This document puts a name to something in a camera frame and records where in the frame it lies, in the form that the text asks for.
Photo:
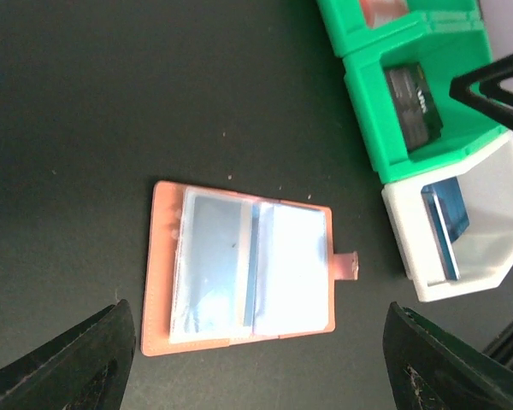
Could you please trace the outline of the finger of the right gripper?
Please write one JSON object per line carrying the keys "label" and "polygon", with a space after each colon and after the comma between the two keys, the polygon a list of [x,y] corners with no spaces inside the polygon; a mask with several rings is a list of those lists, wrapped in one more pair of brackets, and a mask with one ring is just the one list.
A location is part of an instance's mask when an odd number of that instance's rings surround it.
{"label": "finger of the right gripper", "polygon": [[513,91],[501,83],[513,78],[513,53],[451,81],[449,95],[513,131]]}

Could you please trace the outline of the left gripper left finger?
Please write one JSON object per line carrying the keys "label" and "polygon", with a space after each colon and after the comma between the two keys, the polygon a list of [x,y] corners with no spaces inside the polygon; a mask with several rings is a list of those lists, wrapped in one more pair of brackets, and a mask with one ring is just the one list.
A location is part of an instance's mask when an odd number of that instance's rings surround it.
{"label": "left gripper left finger", "polygon": [[136,349],[122,299],[0,369],[0,409],[118,409]]}

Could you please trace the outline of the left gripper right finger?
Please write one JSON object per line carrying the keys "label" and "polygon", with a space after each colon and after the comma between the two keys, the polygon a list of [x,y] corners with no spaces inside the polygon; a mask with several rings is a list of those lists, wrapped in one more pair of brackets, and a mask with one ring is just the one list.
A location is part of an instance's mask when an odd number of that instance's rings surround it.
{"label": "left gripper right finger", "polygon": [[513,321],[479,351],[394,302],[382,348],[398,409],[513,409]]}

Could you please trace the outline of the green and white card bin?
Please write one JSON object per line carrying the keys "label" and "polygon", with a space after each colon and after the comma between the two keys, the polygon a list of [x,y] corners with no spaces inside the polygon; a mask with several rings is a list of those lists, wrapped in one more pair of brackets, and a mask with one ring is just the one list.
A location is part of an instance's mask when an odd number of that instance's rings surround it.
{"label": "green and white card bin", "polygon": [[321,17],[407,277],[423,302],[501,285],[513,267],[513,128],[457,100],[492,61],[476,1],[321,1]]}

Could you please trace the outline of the blue card stack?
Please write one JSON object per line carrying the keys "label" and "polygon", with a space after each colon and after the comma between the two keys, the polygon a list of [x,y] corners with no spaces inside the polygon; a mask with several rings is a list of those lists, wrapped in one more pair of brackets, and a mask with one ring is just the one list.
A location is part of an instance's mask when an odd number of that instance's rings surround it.
{"label": "blue card stack", "polygon": [[460,272],[453,244],[469,227],[469,217],[458,179],[452,177],[427,184],[422,187],[421,194],[445,278],[457,281],[460,279]]}

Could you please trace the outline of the blue credit card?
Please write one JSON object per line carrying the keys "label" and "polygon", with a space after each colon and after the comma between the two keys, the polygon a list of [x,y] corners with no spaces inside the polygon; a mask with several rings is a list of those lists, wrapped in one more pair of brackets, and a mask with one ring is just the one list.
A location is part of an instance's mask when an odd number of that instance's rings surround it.
{"label": "blue credit card", "polygon": [[170,321],[173,342],[250,333],[253,208],[249,200],[185,192]]}

